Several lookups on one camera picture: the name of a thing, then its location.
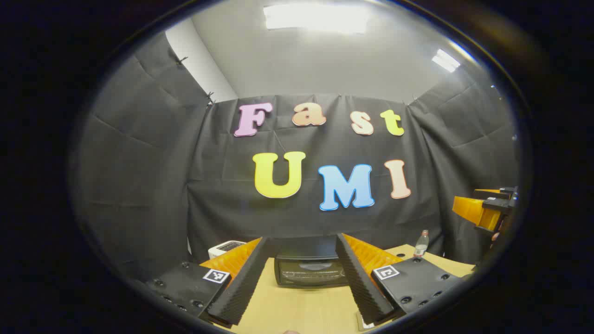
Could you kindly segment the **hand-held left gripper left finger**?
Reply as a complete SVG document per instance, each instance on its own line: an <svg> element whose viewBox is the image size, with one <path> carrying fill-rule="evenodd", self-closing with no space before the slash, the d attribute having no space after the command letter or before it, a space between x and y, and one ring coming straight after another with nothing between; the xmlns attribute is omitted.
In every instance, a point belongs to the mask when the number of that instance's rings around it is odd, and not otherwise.
<svg viewBox="0 0 594 334"><path fill-rule="evenodd" d="M153 294L219 326L242 319L274 242L260 237L201 264L182 262L146 281Z"/></svg>

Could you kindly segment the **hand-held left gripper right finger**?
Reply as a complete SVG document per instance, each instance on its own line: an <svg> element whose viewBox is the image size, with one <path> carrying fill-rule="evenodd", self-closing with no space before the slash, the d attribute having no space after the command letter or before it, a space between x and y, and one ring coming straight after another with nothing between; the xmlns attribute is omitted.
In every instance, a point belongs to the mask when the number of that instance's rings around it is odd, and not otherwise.
<svg viewBox="0 0 594 334"><path fill-rule="evenodd" d="M363 323L379 325L441 302L474 266L402 245L382 250L345 233L336 254Z"/></svg>

